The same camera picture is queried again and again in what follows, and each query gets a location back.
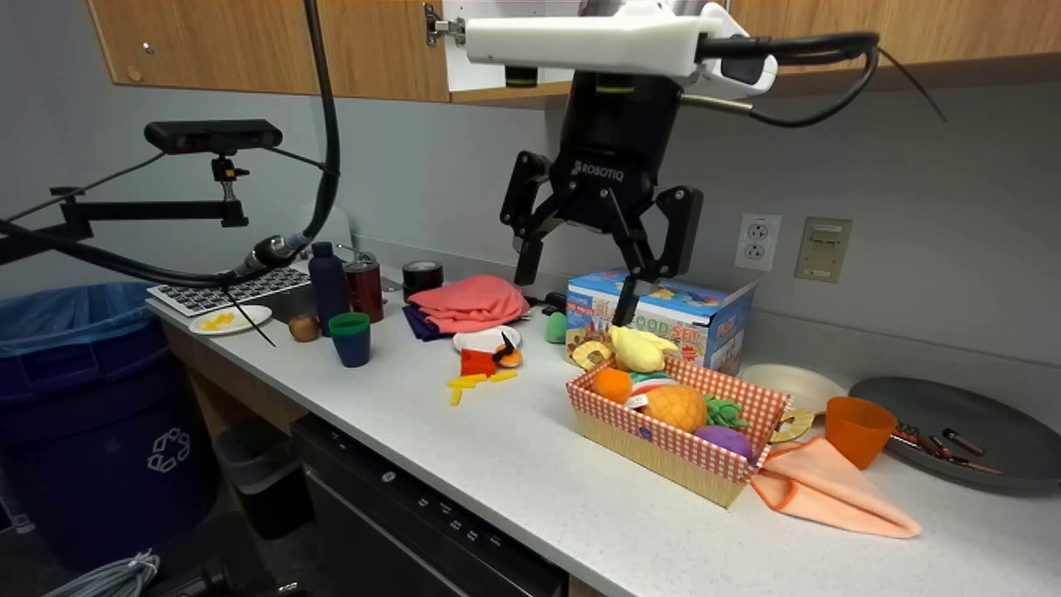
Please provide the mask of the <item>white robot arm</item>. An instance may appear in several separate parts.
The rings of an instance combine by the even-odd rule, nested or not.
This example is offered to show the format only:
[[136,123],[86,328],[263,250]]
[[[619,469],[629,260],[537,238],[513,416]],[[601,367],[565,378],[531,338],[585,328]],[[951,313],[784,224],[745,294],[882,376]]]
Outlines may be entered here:
[[712,103],[778,127],[749,105],[784,65],[862,61],[860,80],[812,127],[844,108],[878,65],[878,37],[749,37],[720,4],[679,18],[671,0],[622,0],[609,18],[427,18],[427,39],[451,39],[471,62],[496,62],[507,86],[533,86],[542,71],[570,71],[570,101],[555,159],[521,154],[500,222],[513,232],[516,284],[537,277],[544,238],[561,222],[609,235],[622,255],[617,325],[636,313],[636,284],[691,269],[702,193],[655,189],[679,103]]

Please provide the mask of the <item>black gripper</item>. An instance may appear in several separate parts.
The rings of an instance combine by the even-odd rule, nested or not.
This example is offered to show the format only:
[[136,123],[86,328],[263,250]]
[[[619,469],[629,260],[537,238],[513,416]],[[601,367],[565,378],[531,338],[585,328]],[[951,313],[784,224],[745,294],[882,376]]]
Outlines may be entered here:
[[[679,105],[679,86],[665,75],[578,74],[561,128],[561,154],[521,154],[500,203],[500,222],[513,232],[513,282],[531,284],[544,238],[568,220],[609,224],[627,263],[617,325],[636,316],[636,284],[691,269],[702,193],[672,187],[652,198],[655,171]],[[652,253],[639,214],[655,206],[665,220],[663,253]]]

